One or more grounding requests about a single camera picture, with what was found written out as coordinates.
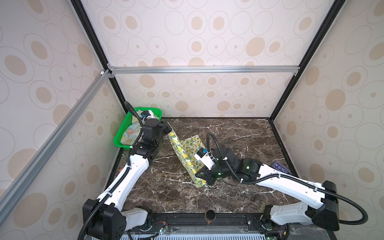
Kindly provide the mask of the lemon print green skirt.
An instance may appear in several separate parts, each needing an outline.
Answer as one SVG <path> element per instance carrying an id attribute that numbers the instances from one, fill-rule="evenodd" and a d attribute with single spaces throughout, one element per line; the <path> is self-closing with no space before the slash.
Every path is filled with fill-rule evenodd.
<path id="1" fill-rule="evenodd" d="M 200 148 L 205 148 L 203 142 L 198 135 L 181 140 L 178 138 L 175 131 L 171 131 L 169 134 L 170 143 L 174 149 L 178 159 L 187 170 L 188 174 L 192 178 L 193 183 L 197 188 L 201 188 L 207 185 L 207 181 L 197 178 L 195 174 L 202 169 L 205 165 L 195 158 L 195 154 Z"/>

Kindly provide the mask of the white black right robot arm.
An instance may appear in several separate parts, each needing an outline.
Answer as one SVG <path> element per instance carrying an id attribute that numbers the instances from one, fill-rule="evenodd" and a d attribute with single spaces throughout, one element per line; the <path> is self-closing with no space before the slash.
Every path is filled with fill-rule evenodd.
<path id="1" fill-rule="evenodd" d="M 356 202 L 337 193 L 337 187 L 330 181 L 315 183 L 305 181 L 280 172 L 256 159 L 240 159 L 233 150 L 220 146 L 215 135 L 209 133 L 207 140 L 213 140 L 216 148 L 199 148 L 196 160 L 204 164 L 195 176 L 213 185 L 217 179 L 229 176 L 243 185 L 259 185 L 299 200 L 297 204 L 284 206 L 268 205 L 262 214 L 264 228 L 268 225 L 283 226 L 291 223 L 316 225 L 328 231 L 338 231 L 340 225 L 362 225 L 368 219 L 368 213 Z M 362 217 L 347 221 L 339 218 L 339 201 L 357 209 Z"/>

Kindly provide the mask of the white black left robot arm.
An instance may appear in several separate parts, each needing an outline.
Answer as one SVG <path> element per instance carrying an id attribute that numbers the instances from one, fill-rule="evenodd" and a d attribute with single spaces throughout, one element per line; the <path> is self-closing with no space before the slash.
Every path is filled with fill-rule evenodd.
<path id="1" fill-rule="evenodd" d="M 127 163 L 122 172 L 95 200 L 83 205 L 84 224 L 79 240 L 91 236 L 99 240 L 119 240 L 123 234 L 142 226 L 149 212 L 134 208 L 123 211 L 124 203 L 140 176 L 146 171 L 160 151 L 164 137 L 172 131 L 169 123 L 156 118 L 141 117 L 129 102 L 125 102 L 132 116 L 140 124 L 140 132 L 127 153 Z"/>

